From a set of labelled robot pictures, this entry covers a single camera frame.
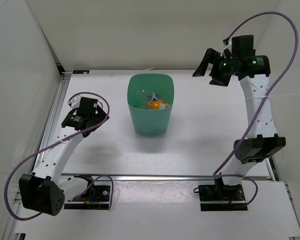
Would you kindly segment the clear plastic bottle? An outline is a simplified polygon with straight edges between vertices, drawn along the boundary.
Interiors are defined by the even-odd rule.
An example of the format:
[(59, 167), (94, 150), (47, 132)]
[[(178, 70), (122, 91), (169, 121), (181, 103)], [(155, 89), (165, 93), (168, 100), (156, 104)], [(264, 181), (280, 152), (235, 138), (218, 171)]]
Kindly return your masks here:
[(138, 90), (135, 107), (138, 109), (152, 109), (154, 102), (161, 102), (162, 98), (152, 90)]

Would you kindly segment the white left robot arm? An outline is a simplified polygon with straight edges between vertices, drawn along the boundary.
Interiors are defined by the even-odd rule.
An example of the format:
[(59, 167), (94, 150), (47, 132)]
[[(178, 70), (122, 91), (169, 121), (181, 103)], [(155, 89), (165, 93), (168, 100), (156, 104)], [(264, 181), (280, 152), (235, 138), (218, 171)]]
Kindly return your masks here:
[(19, 179), (22, 205), (38, 214), (57, 215), (71, 199), (95, 198), (95, 180), (78, 174), (61, 181), (62, 172), (79, 148), (79, 160), (89, 171), (101, 166), (108, 178), (115, 174), (169, 173), (178, 161), (215, 159), (222, 145), (221, 135), (212, 130), (212, 116), (195, 106), (194, 92), (183, 95), (176, 110), (135, 107), (140, 83), (154, 80), (169, 84), (169, 75), (134, 75), (128, 85), (127, 103), (117, 97), (108, 103), (93, 92), (77, 93), (70, 99), (70, 111), (61, 123), (55, 143), (44, 148), (46, 156), (29, 174)]

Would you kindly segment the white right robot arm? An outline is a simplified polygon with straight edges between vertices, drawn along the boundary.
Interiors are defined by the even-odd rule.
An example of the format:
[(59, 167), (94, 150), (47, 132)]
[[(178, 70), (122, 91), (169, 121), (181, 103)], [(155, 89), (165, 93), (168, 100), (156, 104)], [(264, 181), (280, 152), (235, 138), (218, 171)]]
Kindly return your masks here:
[(234, 154), (227, 167), (218, 171), (223, 182), (215, 186), (214, 193), (220, 200), (226, 200), (233, 193), (232, 186), (241, 184), (252, 167), (282, 149), (286, 139), (278, 134), (266, 97), (270, 88), (269, 59), (256, 55), (253, 35), (233, 37), (222, 52), (215, 52), (212, 64), (210, 84), (226, 87), (232, 76), (238, 78), (248, 121), (244, 139), (234, 142)]

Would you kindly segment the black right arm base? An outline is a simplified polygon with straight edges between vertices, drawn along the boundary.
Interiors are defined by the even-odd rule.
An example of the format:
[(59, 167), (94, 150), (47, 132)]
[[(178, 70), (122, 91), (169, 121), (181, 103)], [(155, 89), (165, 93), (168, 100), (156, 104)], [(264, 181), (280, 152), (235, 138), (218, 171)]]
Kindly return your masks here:
[(242, 185), (199, 185), (193, 192), (199, 194), (202, 212), (247, 211), (247, 202)]

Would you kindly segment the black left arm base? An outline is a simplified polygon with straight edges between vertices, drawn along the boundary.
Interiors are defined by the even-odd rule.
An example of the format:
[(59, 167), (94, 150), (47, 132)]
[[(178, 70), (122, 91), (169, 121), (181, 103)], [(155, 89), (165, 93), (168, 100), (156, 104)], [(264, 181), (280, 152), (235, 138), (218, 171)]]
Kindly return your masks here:
[(93, 178), (91, 175), (79, 174), (67, 179), (68, 182), (80, 180), (87, 189), (83, 194), (72, 196), (64, 203), (65, 210), (110, 210), (113, 203), (114, 181), (109, 175)]

